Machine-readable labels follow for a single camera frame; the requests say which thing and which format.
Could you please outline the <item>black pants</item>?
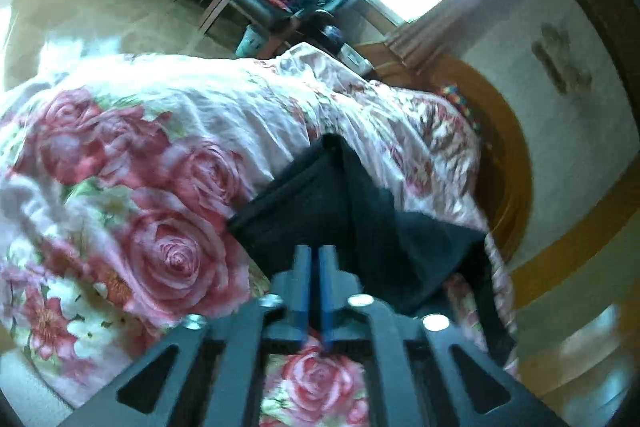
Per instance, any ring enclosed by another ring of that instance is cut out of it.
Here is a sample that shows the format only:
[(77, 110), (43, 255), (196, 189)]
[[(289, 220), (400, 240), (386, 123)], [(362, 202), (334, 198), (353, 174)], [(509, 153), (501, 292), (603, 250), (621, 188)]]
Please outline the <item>black pants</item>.
[(333, 246), (341, 270), (396, 312), (447, 310), (445, 284), (459, 275), (472, 291), (491, 358), (506, 364), (515, 341), (499, 317), (486, 233), (398, 210), (356, 152), (336, 134), (299, 154), (227, 229), (266, 277), (292, 267), (297, 246)]

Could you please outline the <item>wooden curved headboard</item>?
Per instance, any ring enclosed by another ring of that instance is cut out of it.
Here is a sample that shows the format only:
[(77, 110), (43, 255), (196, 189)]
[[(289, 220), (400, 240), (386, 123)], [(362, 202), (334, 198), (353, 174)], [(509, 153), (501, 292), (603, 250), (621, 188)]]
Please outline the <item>wooden curved headboard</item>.
[(523, 130), (502, 94), (475, 68), (444, 55), (432, 72), (435, 86), (457, 87), (480, 124), (482, 159), (475, 199), (504, 261), (520, 247), (533, 205), (533, 175)]

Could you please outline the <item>floral rose bedspread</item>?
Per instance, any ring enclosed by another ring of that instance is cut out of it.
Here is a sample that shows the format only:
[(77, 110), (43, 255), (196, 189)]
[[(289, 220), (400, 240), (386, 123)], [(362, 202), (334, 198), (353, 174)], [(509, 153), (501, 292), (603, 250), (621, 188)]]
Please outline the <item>floral rose bedspread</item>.
[(1, 322), (78, 409), (188, 314), (268, 291), (227, 229), (306, 148), (343, 138), (398, 210), (486, 231), (480, 141), (438, 94), (300, 44), (272, 60), (88, 58), (1, 104)]

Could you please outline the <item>colourful striped pillow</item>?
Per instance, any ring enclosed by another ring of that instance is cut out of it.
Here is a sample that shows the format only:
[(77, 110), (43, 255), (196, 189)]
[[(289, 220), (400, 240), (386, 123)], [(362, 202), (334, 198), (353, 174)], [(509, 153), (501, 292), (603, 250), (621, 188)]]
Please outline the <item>colourful striped pillow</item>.
[(441, 87), (438, 95), (457, 109), (477, 135), (482, 133), (482, 126), (477, 120), (474, 110), (456, 84), (446, 84), (446, 86)]

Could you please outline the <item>white bedside device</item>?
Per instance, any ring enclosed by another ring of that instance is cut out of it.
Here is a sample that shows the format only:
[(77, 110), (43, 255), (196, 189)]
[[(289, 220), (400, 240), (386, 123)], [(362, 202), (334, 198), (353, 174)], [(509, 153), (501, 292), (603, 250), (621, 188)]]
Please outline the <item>white bedside device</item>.
[(373, 70), (371, 62), (347, 43), (343, 44), (340, 52), (337, 54), (337, 58), (347, 68), (362, 78), (367, 77)]

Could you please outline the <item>wall hook ornament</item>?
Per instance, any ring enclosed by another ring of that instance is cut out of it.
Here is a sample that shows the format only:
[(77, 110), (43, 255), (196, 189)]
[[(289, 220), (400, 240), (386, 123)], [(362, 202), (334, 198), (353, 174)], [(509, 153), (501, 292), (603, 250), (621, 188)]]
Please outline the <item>wall hook ornament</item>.
[(532, 43), (532, 52), (556, 91), (560, 95), (589, 92), (592, 76), (574, 59), (568, 32), (550, 23), (542, 23), (540, 33), (540, 38)]

